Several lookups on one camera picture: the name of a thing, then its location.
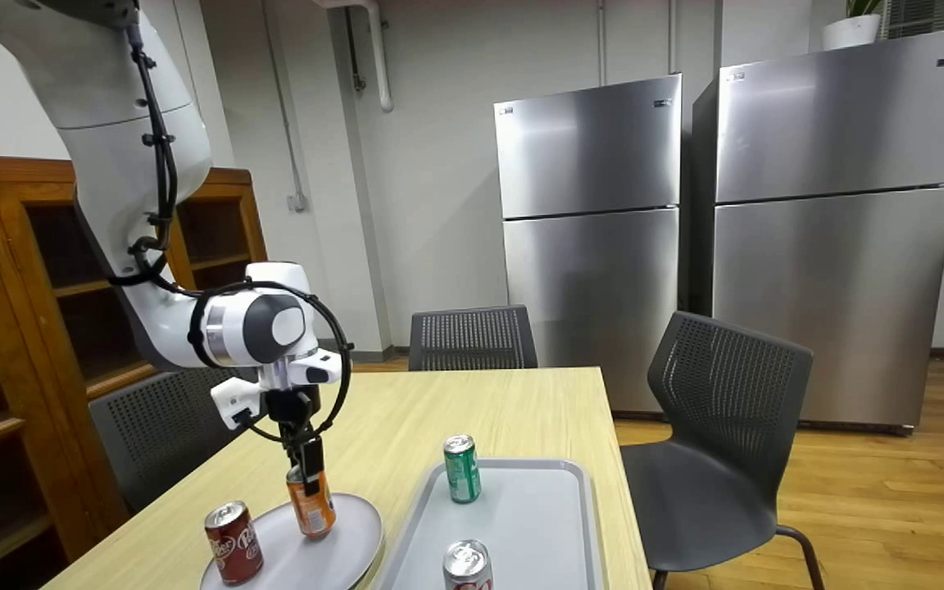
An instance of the wooden cabinet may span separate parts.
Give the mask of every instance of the wooden cabinet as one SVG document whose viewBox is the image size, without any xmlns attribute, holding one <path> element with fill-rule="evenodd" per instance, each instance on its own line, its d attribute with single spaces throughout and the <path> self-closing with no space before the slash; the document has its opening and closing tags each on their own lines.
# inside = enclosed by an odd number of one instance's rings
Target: wooden cabinet
<svg viewBox="0 0 944 590">
<path fill-rule="evenodd" d="M 214 169 L 174 228 L 186 287 L 264 255 L 241 169 Z M 0 157 L 0 580 L 51 574 L 126 518 L 88 399 L 150 375 L 77 222 L 71 168 Z"/>
</svg>

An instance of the freezer door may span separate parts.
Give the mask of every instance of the freezer door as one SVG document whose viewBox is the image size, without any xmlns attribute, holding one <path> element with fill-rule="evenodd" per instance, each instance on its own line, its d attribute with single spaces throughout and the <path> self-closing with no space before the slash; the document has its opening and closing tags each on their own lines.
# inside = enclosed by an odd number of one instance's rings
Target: freezer door
<svg viewBox="0 0 944 590">
<path fill-rule="evenodd" d="M 674 239 L 679 210 L 506 222 L 542 368 L 604 368 L 614 410 L 656 413 L 646 368 L 674 311 Z"/>
<path fill-rule="evenodd" d="M 717 204 L 934 185 L 944 34 L 720 69 Z"/>
<path fill-rule="evenodd" d="M 804 421 L 919 422 L 944 190 L 714 210 L 714 318 L 815 354 Z"/>
<path fill-rule="evenodd" d="M 652 80 L 496 105 L 506 215 L 674 204 L 679 89 Z"/>
</svg>

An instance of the gray chair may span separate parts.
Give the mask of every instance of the gray chair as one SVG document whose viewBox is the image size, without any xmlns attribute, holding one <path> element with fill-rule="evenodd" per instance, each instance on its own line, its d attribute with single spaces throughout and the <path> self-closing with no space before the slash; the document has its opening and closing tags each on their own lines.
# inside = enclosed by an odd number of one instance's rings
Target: gray chair
<svg viewBox="0 0 944 590">
<path fill-rule="evenodd" d="M 209 399 L 209 387 L 226 378 L 226 372 L 162 372 L 88 403 L 130 509 L 155 502 L 231 438 Z"/>
<path fill-rule="evenodd" d="M 801 346 L 672 316 L 649 368 L 672 438 L 624 449 L 656 588 L 672 571 L 729 562 L 773 534 L 801 540 L 809 585 L 821 588 L 809 539 L 776 524 L 809 363 Z"/>
<path fill-rule="evenodd" d="M 410 372 L 538 368 L 526 308 L 459 308 L 410 318 Z"/>
</svg>

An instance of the chair backrest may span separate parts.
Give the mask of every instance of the chair backrest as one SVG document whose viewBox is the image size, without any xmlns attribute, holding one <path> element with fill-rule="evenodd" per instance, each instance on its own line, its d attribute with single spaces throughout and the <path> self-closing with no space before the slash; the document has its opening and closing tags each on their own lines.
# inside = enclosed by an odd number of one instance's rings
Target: chair backrest
<svg viewBox="0 0 944 590">
<path fill-rule="evenodd" d="M 117 492 L 134 509 L 155 502 L 231 438 L 209 399 L 209 387 L 224 378 L 162 372 L 88 403 Z"/>
<path fill-rule="evenodd" d="M 410 320 L 410 372 L 538 368 L 526 308 L 422 311 Z"/>
<path fill-rule="evenodd" d="M 674 443 L 760 481 L 760 497 L 773 509 L 809 363 L 804 346 L 679 311 L 649 368 L 649 387 Z"/>
</svg>

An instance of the green soda can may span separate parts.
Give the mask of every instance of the green soda can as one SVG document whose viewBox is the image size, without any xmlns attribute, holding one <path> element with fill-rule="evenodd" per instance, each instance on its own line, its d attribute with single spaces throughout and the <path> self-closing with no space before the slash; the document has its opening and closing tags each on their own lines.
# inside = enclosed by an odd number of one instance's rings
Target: green soda can
<svg viewBox="0 0 944 590">
<path fill-rule="evenodd" d="M 477 497 L 474 438 L 459 434 L 442 443 L 448 497 L 467 505 Z"/>
</svg>

